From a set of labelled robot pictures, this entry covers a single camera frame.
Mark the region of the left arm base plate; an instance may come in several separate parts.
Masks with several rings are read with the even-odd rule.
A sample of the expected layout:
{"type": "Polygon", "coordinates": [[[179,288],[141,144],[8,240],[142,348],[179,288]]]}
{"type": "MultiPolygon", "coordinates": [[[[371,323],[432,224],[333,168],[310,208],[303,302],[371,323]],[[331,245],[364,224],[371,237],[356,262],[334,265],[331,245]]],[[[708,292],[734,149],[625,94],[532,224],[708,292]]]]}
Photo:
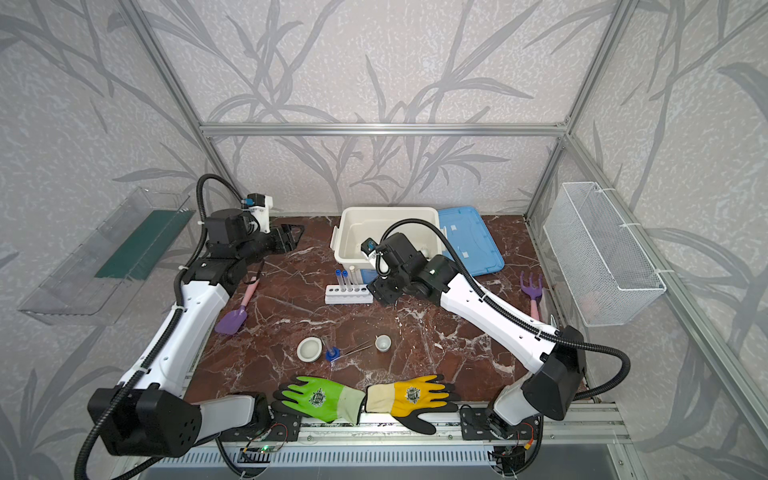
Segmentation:
{"type": "Polygon", "coordinates": [[[264,427],[241,428],[233,434],[233,441],[244,443],[295,442],[298,440],[302,416],[277,412],[264,427]]]}

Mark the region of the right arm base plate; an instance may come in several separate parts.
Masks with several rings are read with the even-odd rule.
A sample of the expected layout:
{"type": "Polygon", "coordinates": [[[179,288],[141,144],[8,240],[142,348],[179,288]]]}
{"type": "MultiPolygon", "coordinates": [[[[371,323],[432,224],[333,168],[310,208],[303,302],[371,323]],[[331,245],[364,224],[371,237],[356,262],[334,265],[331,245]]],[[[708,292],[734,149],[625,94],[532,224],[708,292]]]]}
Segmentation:
{"type": "Polygon", "coordinates": [[[469,440],[529,441],[539,432],[540,415],[525,418],[517,425],[503,421],[490,408],[461,405],[458,410],[461,436],[469,440]]]}

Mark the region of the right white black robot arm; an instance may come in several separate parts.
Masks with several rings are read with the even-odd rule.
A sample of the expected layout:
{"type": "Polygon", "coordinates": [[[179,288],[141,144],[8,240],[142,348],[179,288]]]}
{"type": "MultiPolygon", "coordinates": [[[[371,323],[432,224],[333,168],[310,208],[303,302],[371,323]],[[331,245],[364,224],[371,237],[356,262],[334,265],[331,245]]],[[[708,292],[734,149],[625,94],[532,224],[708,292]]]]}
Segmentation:
{"type": "Polygon", "coordinates": [[[487,413],[490,428],[501,438],[534,416],[563,419],[573,401],[614,389],[630,372],[631,360],[623,351],[587,343],[572,327],[557,329],[534,319],[482,287],[461,262],[441,254],[428,259],[400,232],[382,242],[368,238],[360,250],[377,270],[368,285],[377,301],[389,305],[404,295],[429,301],[482,330],[524,366],[526,376],[504,387],[487,413]],[[589,352],[618,359],[620,368],[610,380],[584,391],[589,352]]]}

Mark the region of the blue handled metal tweezers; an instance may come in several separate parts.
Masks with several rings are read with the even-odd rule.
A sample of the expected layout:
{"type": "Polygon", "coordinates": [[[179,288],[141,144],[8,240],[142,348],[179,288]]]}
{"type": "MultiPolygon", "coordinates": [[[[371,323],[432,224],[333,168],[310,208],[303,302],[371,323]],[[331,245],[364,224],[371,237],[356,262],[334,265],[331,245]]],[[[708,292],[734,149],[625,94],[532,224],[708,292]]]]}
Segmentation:
{"type": "Polygon", "coordinates": [[[334,362],[334,361],[336,361],[336,360],[338,360],[338,359],[340,359],[342,357],[353,355],[355,353],[364,351],[364,350],[366,350],[368,348],[373,347],[374,345],[375,345],[374,342],[366,342],[364,344],[361,344],[361,345],[358,345],[358,346],[354,346],[351,349],[345,349],[345,350],[342,350],[342,349],[340,349],[338,347],[332,347],[330,350],[327,350],[325,352],[325,359],[328,362],[332,363],[332,362],[334,362]]]}

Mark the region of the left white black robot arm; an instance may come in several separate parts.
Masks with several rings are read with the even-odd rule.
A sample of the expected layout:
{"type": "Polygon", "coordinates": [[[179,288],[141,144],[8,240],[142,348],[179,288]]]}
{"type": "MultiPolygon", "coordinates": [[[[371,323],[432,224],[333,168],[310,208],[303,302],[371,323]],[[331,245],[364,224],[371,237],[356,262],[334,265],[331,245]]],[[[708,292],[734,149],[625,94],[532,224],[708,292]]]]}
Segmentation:
{"type": "Polygon", "coordinates": [[[261,194],[237,195],[239,207],[207,213],[203,188],[209,181],[228,183],[216,174],[197,181],[201,235],[174,279],[175,301],[168,316],[118,384],[96,390],[89,400],[94,426],[75,462],[77,479],[86,478],[98,441],[113,456],[144,458],[126,473],[131,478],[166,457],[178,458],[199,444],[218,440],[224,432],[261,433],[270,427],[272,415],[264,394],[189,403],[184,382],[220,311],[246,280],[249,266],[296,249],[304,228],[271,226],[271,200],[261,194]]]}

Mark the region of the white shallow ceramic dish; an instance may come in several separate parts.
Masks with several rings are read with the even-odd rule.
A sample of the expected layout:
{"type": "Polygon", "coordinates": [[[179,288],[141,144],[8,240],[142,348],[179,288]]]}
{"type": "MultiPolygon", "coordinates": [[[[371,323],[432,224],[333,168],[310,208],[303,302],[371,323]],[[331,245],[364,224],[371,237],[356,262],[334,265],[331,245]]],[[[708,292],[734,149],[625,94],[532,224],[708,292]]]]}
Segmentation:
{"type": "Polygon", "coordinates": [[[322,340],[314,336],[303,339],[296,349],[297,358],[304,363],[317,361],[323,353],[324,346],[322,340]]]}

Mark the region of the white plastic storage bin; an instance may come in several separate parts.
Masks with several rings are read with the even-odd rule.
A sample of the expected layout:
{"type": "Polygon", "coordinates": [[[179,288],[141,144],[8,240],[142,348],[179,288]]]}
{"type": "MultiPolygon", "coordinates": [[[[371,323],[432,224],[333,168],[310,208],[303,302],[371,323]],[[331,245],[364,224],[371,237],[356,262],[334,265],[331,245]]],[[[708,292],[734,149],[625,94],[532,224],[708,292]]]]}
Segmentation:
{"type": "MultiPolygon", "coordinates": [[[[337,263],[345,269],[374,269],[361,252],[361,243],[371,237],[376,242],[384,232],[400,220],[415,218],[440,227],[438,211],[431,207],[348,207],[341,215],[340,224],[333,229],[330,247],[337,263]]],[[[444,245],[428,227],[407,224],[394,233],[403,233],[416,249],[426,249],[429,255],[442,254],[444,245]]]]}

